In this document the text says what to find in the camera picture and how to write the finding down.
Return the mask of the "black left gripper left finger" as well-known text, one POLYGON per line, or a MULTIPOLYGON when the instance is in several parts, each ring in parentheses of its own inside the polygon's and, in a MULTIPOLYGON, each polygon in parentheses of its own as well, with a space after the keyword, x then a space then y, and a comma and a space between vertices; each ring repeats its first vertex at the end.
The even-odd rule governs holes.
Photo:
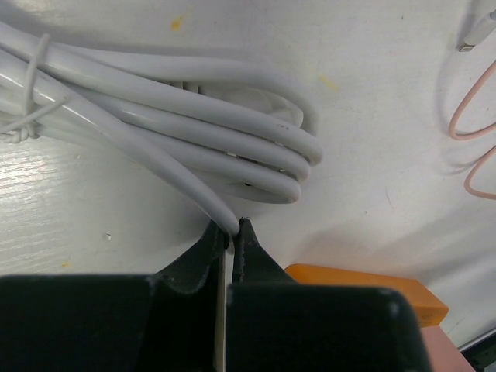
POLYGON ((3 371, 212 371, 227 235, 214 223, 154 274, 1 279, 3 371))

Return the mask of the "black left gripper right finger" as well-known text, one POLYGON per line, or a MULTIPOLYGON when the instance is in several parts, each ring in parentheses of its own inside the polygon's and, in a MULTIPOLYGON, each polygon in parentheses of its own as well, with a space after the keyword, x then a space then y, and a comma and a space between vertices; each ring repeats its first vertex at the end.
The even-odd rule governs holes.
POLYGON ((360 303, 292 279, 248 219, 234 241, 226 292, 228 371, 427 371, 415 313, 391 295, 360 303))

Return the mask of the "orange power strip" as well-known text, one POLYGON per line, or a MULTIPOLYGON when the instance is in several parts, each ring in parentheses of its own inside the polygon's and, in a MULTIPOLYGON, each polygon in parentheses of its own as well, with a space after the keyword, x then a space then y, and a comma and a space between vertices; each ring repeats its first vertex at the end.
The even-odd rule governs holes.
POLYGON ((407 303, 421 327, 439 326, 449 307, 417 279, 296 263, 285 272, 299 284, 346 290, 360 303, 393 296, 407 303))

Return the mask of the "pink charger block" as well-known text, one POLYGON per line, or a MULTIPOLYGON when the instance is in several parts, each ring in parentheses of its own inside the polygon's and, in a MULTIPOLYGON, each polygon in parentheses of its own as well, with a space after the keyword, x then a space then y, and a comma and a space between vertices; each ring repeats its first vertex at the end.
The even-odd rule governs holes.
POLYGON ((424 327, 421 333, 434 372, 475 371, 440 327, 424 327))

